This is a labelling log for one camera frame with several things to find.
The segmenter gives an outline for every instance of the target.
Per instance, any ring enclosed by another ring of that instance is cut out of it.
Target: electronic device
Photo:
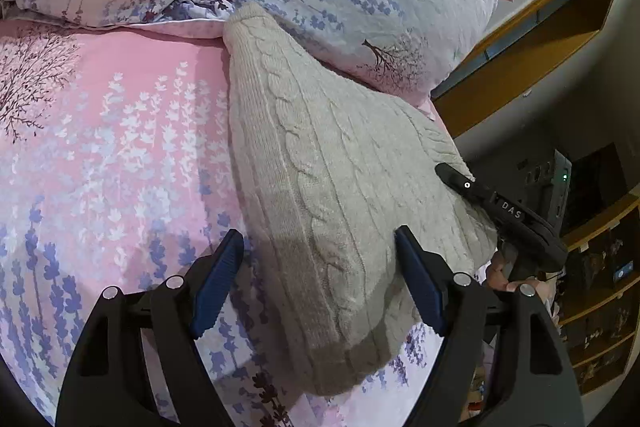
[[[584,225],[627,192],[614,143],[572,162],[570,188],[561,235]]]
[[[634,262],[629,261],[628,263],[625,264],[625,266],[623,266],[619,270],[616,270],[616,272],[613,274],[613,282],[618,283],[622,281],[627,275],[633,272],[633,270],[634,270]]]
[[[527,170],[523,204],[560,232],[571,182],[571,162],[558,150],[553,158]]]
[[[498,234],[518,256],[510,280],[525,280],[539,271],[558,272],[567,259],[567,249],[555,230],[538,214],[505,195],[473,181],[447,163],[436,165],[436,174],[465,200],[478,204],[496,224]]]

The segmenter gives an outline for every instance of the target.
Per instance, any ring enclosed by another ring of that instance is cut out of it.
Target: bed
[[[148,289],[185,272],[229,229],[248,236],[230,153],[229,53],[221,38],[30,20],[1,21],[0,48],[12,100],[0,137],[0,352],[53,423],[103,288]],[[420,109],[446,133],[428,98]],[[401,425],[441,338],[418,323],[350,391],[304,393],[260,252],[245,247],[216,327],[196,343],[236,425]],[[143,341],[159,412],[175,419],[153,338]]]

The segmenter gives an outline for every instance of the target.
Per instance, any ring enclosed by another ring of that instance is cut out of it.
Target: wooden shelf
[[[580,386],[580,394],[585,395],[591,391],[595,391],[597,388],[609,383],[614,378],[619,377],[624,372],[625,366],[623,363],[615,363],[613,365],[609,365],[609,367],[603,367],[595,377]]]
[[[602,355],[616,349],[621,346],[630,338],[636,334],[635,328],[629,326],[622,331],[622,336],[617,340],[612,339],[597,339],[587,349],[580,349],[580,347],[574,347],[569,350],[569,358],[573,367],[580,367],[593,360],[598,359]]]
[[[434,105],[453,138],[505,106],[596,36],[575,4],[565,4]]]
[[[593,219],[590,219],[581,227],[566,234],[562,238],[562,241],[566,245],[567,250],[572,251],[588,243],[591,239],[609,229],[611,225],[637,208],[639,204],[640,198],[630,193],[625,194],[596,217],[593,217]]]
[[[503,22],[498,29],[485,36],[471,52],[465,57],[460,65],[466,64],[469,61],[476,58],[479,54],[484,53],[484,50],[489,46],[503,38],[506,34],[516,28],[521,22],[525,21],[529,16],[536,13],[540,8],[545,6],[551,0],[532,0],[523,9],[519,10],[505,22]]]
[[[567,299],[562,304],[564,317],[560,320],[560,325],[564,326],[602,308],[605,304],[610,303],[613,299],[628,291],[638,281],[640,281],[640,271],[634,270],[613,288],[592,288],[584,298]]]
[[[555,70],[602,29],[612,0],[569,0],[546,20],[434,101],[453,138]]]

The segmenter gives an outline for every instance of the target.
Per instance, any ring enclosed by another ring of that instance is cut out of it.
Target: cable knit pattern
[[[398,353],[419,320],[398,271],[407,224],[473,273],[496,233],[436,176],[468,169],[452,140],[399,98],[323,68],[258,5],[225,26],[234,162],[252,239],[303,388],[334,395]]]

